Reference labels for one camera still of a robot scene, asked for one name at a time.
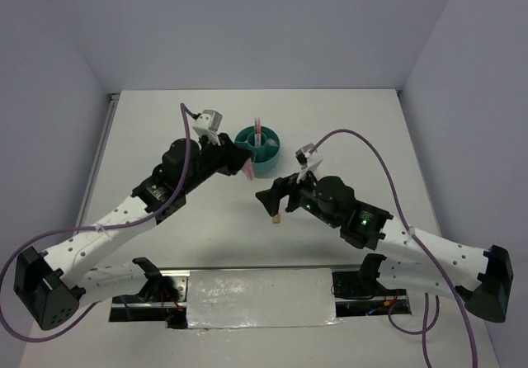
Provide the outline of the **pink translucent correction tape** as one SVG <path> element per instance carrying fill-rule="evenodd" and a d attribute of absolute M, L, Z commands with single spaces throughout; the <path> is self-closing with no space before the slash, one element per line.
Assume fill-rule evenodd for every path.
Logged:
<path fill-rule="evenodd" d="M 252 181 L 254 179 L 254 177 L 255 177 L 254 176 L 254 170 L 253 170 L 252 162 L 251 162 L 250 159 L 248 159 L 244 163 L 242 171 L 246 175 L 248 180 Z"/>

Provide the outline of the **red pen clear barrel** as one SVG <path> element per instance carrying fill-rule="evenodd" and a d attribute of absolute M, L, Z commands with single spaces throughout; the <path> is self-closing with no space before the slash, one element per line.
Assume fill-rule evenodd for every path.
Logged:
<path fill-rule="evenodd" d="M 259 117 L 255 119 L 255 146 L 262 146 L 262 123 Z"/>

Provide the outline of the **pink and grey stapler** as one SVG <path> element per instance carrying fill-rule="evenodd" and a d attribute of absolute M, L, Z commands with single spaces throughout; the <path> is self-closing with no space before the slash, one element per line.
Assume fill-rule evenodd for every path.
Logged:
<path fill-rule="evenodd" d="M 316 176 L 317 179 L 322 178 L 324 176 L 324 174 L 321 172 L 321 170 L 319 168 L 315 169 L 313 171 L 313 174 L 314 174 L 314 176 Z"/>

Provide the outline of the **clear tape roll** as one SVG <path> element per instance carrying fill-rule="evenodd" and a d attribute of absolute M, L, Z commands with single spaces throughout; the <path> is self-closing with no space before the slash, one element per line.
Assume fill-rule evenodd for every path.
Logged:
<path fill-rule="evenodd" d="M 266 142 L 270 145 L 270 146 L 278 146 L 278 142 L 275 140 L 275 139 L 272 139 L 272 138 L 268 138 L 266 140 Z"/>

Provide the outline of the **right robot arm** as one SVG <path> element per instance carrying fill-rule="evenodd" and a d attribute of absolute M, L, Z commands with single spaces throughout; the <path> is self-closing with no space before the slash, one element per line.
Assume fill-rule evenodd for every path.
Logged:
<path fill-rule="evenodd" d="M 513 270 L 505 248 L 470 247 L 407 227 L 387 210 L 357 200 L 354 190 L 337 176 L 279 177 L 255 197 L 270 216 L 278 214 L 286 198 L 287 212 L 306 210 L 338 229 L 352 247 L 368 250 L 358 275 L 359 286 L 368 295 L 407 289 L 460 298 L 478 318 L 506 320 Z"/>

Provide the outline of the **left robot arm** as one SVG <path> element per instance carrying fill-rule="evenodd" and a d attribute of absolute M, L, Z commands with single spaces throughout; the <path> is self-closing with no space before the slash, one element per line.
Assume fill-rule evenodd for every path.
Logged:
<path fill-rule="evenodd" d="M 16 295 L 45 331 L 66 323 L 82 305 L 117 295 L 177 301 L 178 286 L 145 257 L 122 267 L 99 268 L 97 263 L 176 213 L 187 194 L 214 174 L 237 174 L 251 156 L 225 133 L 218 144 L 206 137 L 174 141 L 152 174 L 111 213 L 44 252 L 33 247 L 20 252 Z"/>

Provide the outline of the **teal round compartment organizer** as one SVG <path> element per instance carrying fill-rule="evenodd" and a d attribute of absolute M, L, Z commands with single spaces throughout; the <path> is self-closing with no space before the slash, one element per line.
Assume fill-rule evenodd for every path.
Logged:
<path fill-rule="evenodd" d="M 268 138 L 275 139 L 278 146 L 270 146 L 266 140 Z M 252 152 L 251 162 L 254 170 L 254 176 L 258 178 L 268 177 L 274 171 L 278 161 L 279 152 L 281 148 L 281 141 L 278 134 L 268 128 L 262 127 L 262 146 L 255 146 L 254 127 L 249 126 L 238 132 L 234 143 L 240 147 L 248 149 Z"/>

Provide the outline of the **silver foil sheet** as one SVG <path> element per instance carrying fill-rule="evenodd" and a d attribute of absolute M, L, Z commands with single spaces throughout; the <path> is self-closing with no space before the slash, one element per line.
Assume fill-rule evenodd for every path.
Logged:
<path fill-rule="evenodd" d="M 305 328 L 338 323 L 332 272 L 319 269 L 193 271 L 189 328 Z"/>

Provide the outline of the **aluminium rail left edge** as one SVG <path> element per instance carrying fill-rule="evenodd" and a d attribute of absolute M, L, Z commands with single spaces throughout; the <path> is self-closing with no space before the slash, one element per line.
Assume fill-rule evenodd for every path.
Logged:
<path fill-rule="evenodd" d="M 112 93 L 109 95 L 109 106 L 106 112 L 106 117 L 104 120 L 104 124 L 102 126 L 102 131 L 100 134 L 100 138 L 97 143 L 97 148 L 95 152 L 95 156 L 92 162 L 91 170 L 89 172 L 89 176 L 87 179 L 87 185 L 83 194 L 81 206 L 79 208 L 78 217 L 76 219 L 75 228 L 80 227 L 81 225 L 84 225 L 85 218 L 87 216 L 87 211 L 90 206 L 90 201 L 92 198 L 92 193 L 95 187 L 95 184 L 97 182 L 97 175 L 99 173 L 99 169 L 101 166 L 101 161 L 104 155 L 104 151 L 106 149 L 106 143 L 109 138 L 109 134 L 111 132 L 112 123 L 115 117 L 116 109 L 118 106 L 120 100 L 120 94 L 119 93 Z"/>

